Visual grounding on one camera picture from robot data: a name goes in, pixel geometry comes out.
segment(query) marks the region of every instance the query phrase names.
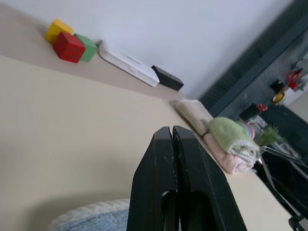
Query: white knit trim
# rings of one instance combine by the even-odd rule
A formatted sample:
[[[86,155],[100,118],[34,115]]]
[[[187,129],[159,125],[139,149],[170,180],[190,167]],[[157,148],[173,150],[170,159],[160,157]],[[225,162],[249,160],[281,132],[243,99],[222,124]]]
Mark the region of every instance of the white knit trim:
[[[239,153],[239,152],[235,151],[235,149],[234,149],[235,146],[244,146],[248,150]],[[255,163],[256,162],[258,152],[259,152],[258,146],[252,144],[251,142],[249,142],[247,140],[236,140],[236,141],[233,142],[233,144],[228,149],[228,153],[236,155],[236,156],[242,158],[243,160],[245,160],[248,163]]]
[[[56,231],[63,225],[93,215],[116,212],[126,209],[129,209],[129,199],[98,202],[96,204],[80,207],[76,210],[71,210],[68,213],[59,216],[57,219],[51,222],[51,224],[49,225],[49,230]]]

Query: white wall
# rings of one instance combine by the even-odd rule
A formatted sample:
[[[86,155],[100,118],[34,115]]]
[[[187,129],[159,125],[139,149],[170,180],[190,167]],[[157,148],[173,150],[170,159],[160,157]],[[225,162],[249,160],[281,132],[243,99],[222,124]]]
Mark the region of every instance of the white wall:
[[[308,123],[308,91],[291,103],[288,108]]]
[[[148,65],[199,97],[293,0],[0,0],[50,23],[58,17]]]

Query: pink towel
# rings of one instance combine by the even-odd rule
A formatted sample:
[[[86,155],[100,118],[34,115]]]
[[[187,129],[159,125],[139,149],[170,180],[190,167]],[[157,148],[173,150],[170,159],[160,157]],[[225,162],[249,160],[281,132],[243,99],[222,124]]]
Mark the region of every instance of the pink towel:
[[[246,172],[251,169],[254,164],[247,163],[242,158],[226,153],[216,141],[215,137],[208,133],[204,136],[204,140],[211,150],[218,163],[230,174],[237,172]]]

